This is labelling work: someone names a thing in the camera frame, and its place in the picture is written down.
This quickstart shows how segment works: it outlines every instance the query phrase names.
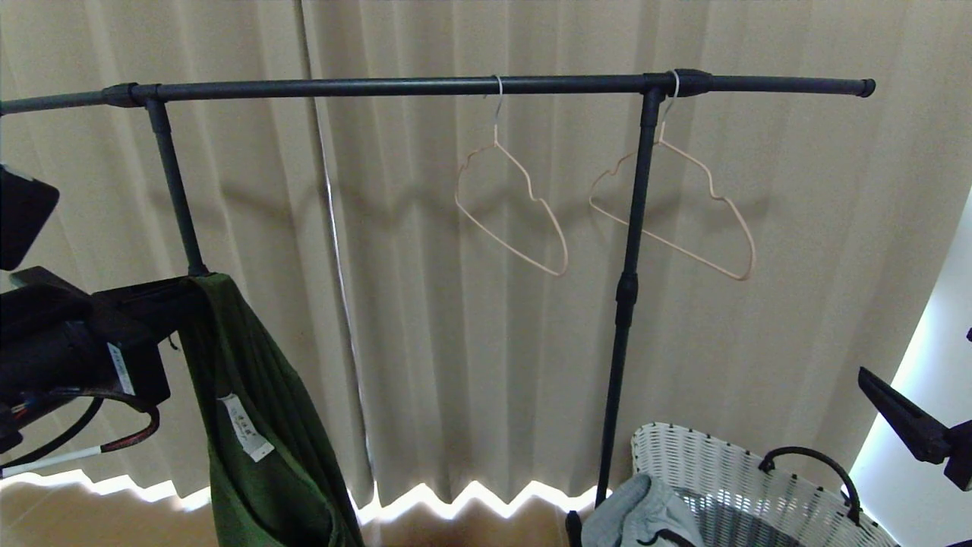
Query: curtain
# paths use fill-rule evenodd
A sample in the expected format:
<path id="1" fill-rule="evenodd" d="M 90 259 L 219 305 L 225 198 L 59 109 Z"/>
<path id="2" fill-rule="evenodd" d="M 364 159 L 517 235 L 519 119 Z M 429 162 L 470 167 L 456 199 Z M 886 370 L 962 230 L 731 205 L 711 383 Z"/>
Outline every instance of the curtain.
<path id="1" fill-rule="evenodd" d="M 856 368 L 893 374 L 972 183 L 972 10 L 961 2 L 118 0 L 5 2 L 0 15 L 5 99 L 120 82 L 678 67 L 876 79 L 867 99 L 676 101 L 667 139 L 712 168 L 749 222 L 758 263 L 740 283 L 645 239 L 615 485 L 631 472 L 628 435 L 654 420 L 760 453 L 811 446 L 850 465 L 874 418 Z M 557 278 L 453 202 L 459 162 L 491 141 L 494 96 L 169 105 L 207 266 L 236 279 L 294 363 L 360 504 L 374 483 L 383 501 L 420 483 L 446 501 L 471 480 L 505 500 L 532 480 L 570 495 L 594 484 L 625 229 L 587 195 L 637 146 L 640 104 L 504 98 L 501 141 L 570 247 Z M 5 116 L 0 144 L 3 161 L 62 193 L 25 267 L 86 291 L 184 273 L 144 111 Z M 731 212 L 675 155 L 655 158 L 647 228 L 744 268 Z M 558 264 L 559 242 L 520 177 L 487 153 L 464 178 L 465 205 Z M 632 177 L 622 167 L 599 201 L 625 214 Z M 69 467 L 143 486 L 171 479 L 183 495 L 205 486 L 185 363 L 161 350 L 173 396 L 159 434 Z M 108 410 L 78 448 L 141 424 Z M 56 434 L 71 412 L 32 426 L 25 444 Z"/>

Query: floor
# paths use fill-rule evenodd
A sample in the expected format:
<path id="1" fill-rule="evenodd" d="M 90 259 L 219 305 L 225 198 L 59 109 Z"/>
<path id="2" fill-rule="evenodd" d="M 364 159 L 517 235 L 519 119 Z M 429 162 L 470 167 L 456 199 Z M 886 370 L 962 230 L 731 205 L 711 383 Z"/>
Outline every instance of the floor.
<path id="1" fill-rule="evenodd" d="M 473 501 L 455 519 L 443 520 L 418 505 L 392 522 L 362 528 L 373 546 L 566 546 L 564 512 L 538 498 L 510 519 Z M 185 512 L 170 498 L 146 502 L 129 491 L 100 495 L 81 485 L 54 488 L 9 485 L 0 491 L 0 545 L 216 546 L 212 508 Z"/>

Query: white sticker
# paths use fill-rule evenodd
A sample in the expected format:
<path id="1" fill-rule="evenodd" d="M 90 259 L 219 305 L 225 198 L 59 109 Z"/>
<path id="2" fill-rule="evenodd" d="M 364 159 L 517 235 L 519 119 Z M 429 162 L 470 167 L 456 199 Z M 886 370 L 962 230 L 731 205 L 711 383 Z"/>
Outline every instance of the white sticker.
<path id="1" fill-rule="evenodd" d="M 233 424 L 236 439 L 254 462 L 260 461 L 264 456 L 273 452 L 273 445 L 257 433 L 250 416 L 243 408 L 243 403 L 240 402 L 240 398 L 235 393 L 220 397 L 220 400 L 226 405 L 226 412 L 229 413 L 229 421 Z"/>
<path id="2" fill-rule="evenodd" d="M 135 386 L 131 384 L 131 378 L 128 377 L 128 368 L 124 366 L 124 357 L 122 356 L 122 351 L 118 349 L 117 346 L 109 342 L 108 352 L 111 353 L 112 362 L 115 363 L 115 372 L 119 375 L 121 390 L 129 395 L 134 395 Z"/>

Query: black cable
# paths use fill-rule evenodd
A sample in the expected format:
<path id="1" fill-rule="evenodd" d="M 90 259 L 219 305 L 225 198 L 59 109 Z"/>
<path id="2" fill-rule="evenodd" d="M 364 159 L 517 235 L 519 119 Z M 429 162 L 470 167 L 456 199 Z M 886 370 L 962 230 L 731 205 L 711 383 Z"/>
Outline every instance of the black cable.
<path id="1" fill-rule="evenodd" d="M 87 427 L 87 425 L 91 422 L 91 420 L 94 419 L 94 416 L 98 414 L 98 411 L 101 409 L 101 405 L 104 404 L 104 402 L 105 402 L 104 399 L 100 397 L 96 397 L 94 400 L 91 401 L 91 404 L 88 405 L 87 410 L 85 410 L 85 413 L 82 414 L 81 417 L 78 418 L 78 420 L 75 421 L 73 425 L 65 429 L 63 433 L 51 439 L 50 442 L 48 442 L 46 445 L 36 448 L 33 451 L 23 456 L 16 457 L 8 461 L 7 463 L 4 463 L 2 466 L 0 466 L 0 468 L 13 467 L 14 465 L 21 465 L 23 463 L 32 463 L 52 453 L 53 451 L 61 448 L 68 441 L 75 438 L 75 436 L 77 436 L 82 429 Z"/>
<path id="2" fill-rule="evenodd" d="M 138 397 L 135 397 L 133 395 L 128 395 L 126 393 L 118 393 L 118 392 L 112 391 L 110 389 L 62 387 L 62 388 L 53 389 L 50 392 L 45 393 L 44 395 L 41 396 L 41 399 L 42 400 L 43 399 L 61 399 L 61 398 L 75 398 L 75 397 L 94 397 L 95 401 L 104 400 L 104 399 L 111 399 L 113 401 L 120 401 L 120 402 L 128 405 L 129 407 L 131 407 L 131 408 L 133 408 L 133 409 L 135 409 L 135 410 L 137 410 L 139 412 L 146 413 L 146 414 L 149 415 L 149 424 L 147 426 L 145 426 L 143 429 L 141 429 L 140 431 L 137 431 L 137 432 L 132 433 L 130 435 L 125 435 L 121 439 L 116 439 L 114 441 L 111 441 L 111 442 L 108 442 L 108 443 L 105 443 L 105 444 L 100 445 L 101 453 L 102 454 L 109 453 L 109 452 L 114 452 L 116 450 L 121 450 L 123 448 L 128 448 L 128 447 L 137 445 L 138 443 L 141 443 L 142 441 L 148 439 L 156 431 L 158 431 L 158 427 L 159 427 L 159 423 L 160 423 L 160 416 L 158 414 L 158 407 L 148 406 L 148 405 L 145 404 L 144 401 L 142 401 Z M 81 428 L 84 428 L 85 425 L 87 425 L 87 423 L 81 425 L 81 427 L 79 428 L 79 431 L 80 431 Z M 58 435 L 57 438 L 59 439 L 61 436 L 64 436 L 64 434 L 66 434 L 67 432 L 68 431 L 65 431 L 61 435 Z M 18 458 L 16 460 L 14 460 L 14 461 L 5 463 L 3 465 L 0 465 L 0 469 L 7 469 L 7 468 L 12 467 L 14 465 L 20 465 L 22 463 L 30 463 L 30 462 L 33 462 L 33 461 L 35 461 L 35 460 L 37 460 L 37 459 L 40 458 L 40 456 L 36 456 L 36 457 L 33 457 L 33 459 L 30 459 L 29 461 L 26 460 L 26 458 L 28 456 L 33 456 L 33 455 L 34 455 L 34 453 L 30 453 L 28 455 L 22 456 L 22 457 L 20 457 L 20 458 Z"/>

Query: basket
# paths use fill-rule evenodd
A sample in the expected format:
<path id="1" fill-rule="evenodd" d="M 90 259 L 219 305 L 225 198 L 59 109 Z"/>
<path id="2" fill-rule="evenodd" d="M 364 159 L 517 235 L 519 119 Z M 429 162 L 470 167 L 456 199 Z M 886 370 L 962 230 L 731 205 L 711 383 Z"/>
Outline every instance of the basket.
<path id="1" fill-rule="evenodd" d="M 897 546 L 860 510 L 851 478 L 833 459 L 801 447 L 766 457 L 692 429 L 650 423 L 631 440 L 635 472 L 665 481 L 695 514 L 708 547 Z M 801 454 L 823 461 L 844 480 L 849 499 L 794 474 L 773 458 Z"/>

